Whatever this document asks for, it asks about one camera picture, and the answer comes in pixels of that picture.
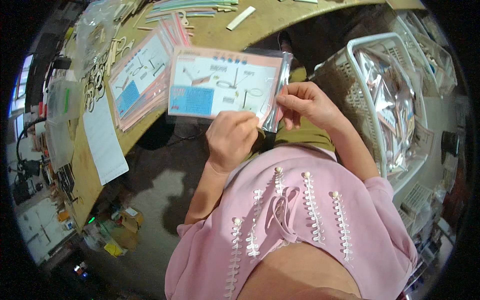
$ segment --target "white paper sheet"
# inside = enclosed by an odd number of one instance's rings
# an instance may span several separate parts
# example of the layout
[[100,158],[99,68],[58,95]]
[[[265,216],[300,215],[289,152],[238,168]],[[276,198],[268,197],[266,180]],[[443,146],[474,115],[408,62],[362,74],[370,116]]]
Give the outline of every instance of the white paper sheet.
[[127,172],[127,161],[113,127],[106,93],[95,102],[92,112],[84,113],[84,127],[100,183],[105,185]]

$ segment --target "instruction card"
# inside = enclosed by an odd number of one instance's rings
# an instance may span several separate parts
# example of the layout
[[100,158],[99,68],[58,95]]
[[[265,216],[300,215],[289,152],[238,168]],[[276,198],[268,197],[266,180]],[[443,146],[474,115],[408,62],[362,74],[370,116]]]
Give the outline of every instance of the instruction card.
[[218,49],[175,48],[168,114],[213,119],[224,110],[268,116],[282,58]]
[[108,81],[119,117],[123,118],[135,103],[164,75],[169,55],[155,30],[121,60]]

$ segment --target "wooden stick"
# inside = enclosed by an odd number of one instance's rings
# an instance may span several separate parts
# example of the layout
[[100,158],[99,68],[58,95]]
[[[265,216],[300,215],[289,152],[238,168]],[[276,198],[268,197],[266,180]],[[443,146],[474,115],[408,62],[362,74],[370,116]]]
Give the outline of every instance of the wooden stick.
[[137,21],[135,21],[135,23],[133,23],[133,27],[132,28],[135,28],[138,24],[138,21],[140,20],[140,18],[144,15],[145,11],[147,10],[147,7],[145,6],[144,10],[142,10],[142,12],[140,13],[140,15],[138,16],[138,19]]

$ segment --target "wooden craft piece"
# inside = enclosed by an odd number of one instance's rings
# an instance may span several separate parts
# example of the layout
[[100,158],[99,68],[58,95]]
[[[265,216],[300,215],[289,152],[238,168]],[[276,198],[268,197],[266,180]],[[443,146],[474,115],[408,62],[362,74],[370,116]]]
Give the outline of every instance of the wooden craft piece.
[[180,15],[180,13],[182,14],[182,17],[181,17],[181,20],[180,20],[181,24],[183,26],[188,26],[190,24],[190,22],[188,22],[188,20],[187,20],[187,13],[185,11],[182,11],[182,10],[178,11],[178,13],[179,13],[179,15]]
[[121,50],[121,57],[123,57],[123,53],[125,52],[125,50],[127,48],[129,48],[130,50],[132,49],[133,47],[133,43],[135,43],[135,39],[131,40],[130,43],[128,43],[128,45],[124,46]]

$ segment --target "white lace trim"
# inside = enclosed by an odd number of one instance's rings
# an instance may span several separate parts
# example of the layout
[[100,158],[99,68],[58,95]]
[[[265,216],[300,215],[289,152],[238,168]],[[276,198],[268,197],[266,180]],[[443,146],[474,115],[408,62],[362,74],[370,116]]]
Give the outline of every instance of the white lace trim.
[[253,205],[255,206],[255,208],[253,209],[255,212],[253,213],[254,216],[259,216],[260,213],[262,212],[262,199],[263,199],[263,193],[264,191],[262,190],[256,190],[256,191],[253,191],[256,195],[253,197],[255,199],[255,202],[253,203]]
[[[298,243],[301,243],[301,240],[295,240],[295,243],[297,243],[297,244],[298,244]],[[285,247],[285,246],[288,246],[288,245],[290,245],[290,242],[289,242],[289,241],[287,241],[287,240],[282,240],[282,242],[281,242],[278,246],[276,246],[275,248],[273,248],[272,250],[270,250],[270,252],[273,252],[273,251],[275,251],[275,250],[277,250],[277,249],[280,249],[280,248]]]
[[255,241],[257,240],[257,237],[255,236],[255,226],[256,222],[255,219],[253,219],[252,228],[248,233],[248,237],[245,239],[245,241],[249,242],[249,244],[247,245],[247,249],[250,250],[250,252],[248,252],[248,256],[253,258],[252,260],[250,260],[251,264],[257,259],[257,256],[260,255],[260,251],[257,251],[258,244],[255,243]]
[[235,278],[235,275],[238,274],[237,269],[240,268],[240,266],[237,264],[237,262],[240,261],[240,258],[238,256],[241,255],[241,251],[239,249],[242,247],[239,243],[243,241],[239,237],[239,236],[241,236],[241,232],[240,232],[241,224],[242,224],[242,220],[240,220],[238,222],[238,224],[235,224],[235,227],[233,227],[233,232],[232,232],[232,235],[235,237],[232,240],[232,243],[233,243],[232,250],[233,250],[233,252],[231,253],[231,255],[233,256],[233,258],[230,259],[231,265],[228,266],[230,271],[227,273],[227,276],[229,276],[229,278],[227,278],[227,280],[226,280],[227,284],[225,285],[225,289],[228,290],[228,293],[223,295],[225,298],[228,298],[228,299],[232,298],[232,295],[233,295],[232,291],[235,289],[234,283],[237,282],[237,279]]
[[353,257],[350,256],[350,254],[352,254],[352,250],[350,250],[350,247],[352,246],[352,244],[348,242],[348,240],[351,239],[350,235],[348,235],[350,233],[350,230],[347,229],[348,224],[345,223],[347,218],[344,216],[345,212],[342,211],[342,209],[345,206],[342,205],[343,200],[340,200],[340,197],[342,196],[341,194],[339,194],[336,191],[333,192],[332,194],[333,194],[332,199],[335,199],[335,201],[333,201],[333,203],[336,204],[336,206],[335,206],[335,209],[337,210],[336,215],[339,216],[337,221],[340,222],[339,226],[340,226],[340,228],[342,228],[340,233],[343,234],[343,236],[340,239],[343,241],[342,246],[345,247],[344,250],[343,250],[343,253],[345,254],[345,257],[343,259],[348,263],[349,261],[351,261],[353,259]]
[[314,230],[312,231],[312,234],[314,235],[313,240],[324,245],[322,243],[322,241],[325,240],[325,237],[322,236],[324,230],[320,229],[320,226],[323,225],[323,222],[320,221],[322,217],[320,216],[320,213],[316,211],[316,209],[318,208],[318,206],[316,206],[317,203],[313,201],[315,199],[315,196],[312,195],[312,176],[310,175],[310,172],[305,172],[303,176],[305,177],[305,180],[303,182],[305,182],[305,186],[307,187],[307,190],[304,192],[306,194],[305,199],[307,200],[305,204],[308,205],[308,215],[310,216],[310,220],[314,221],[314,223],[312,224],[312,227],[314,228]]
[[276,188],[276,193],[281,195],[283,193],[283,189],[286,187],[283,184],[283,168],[281,167],[276,167],[275,168],[275,188]]

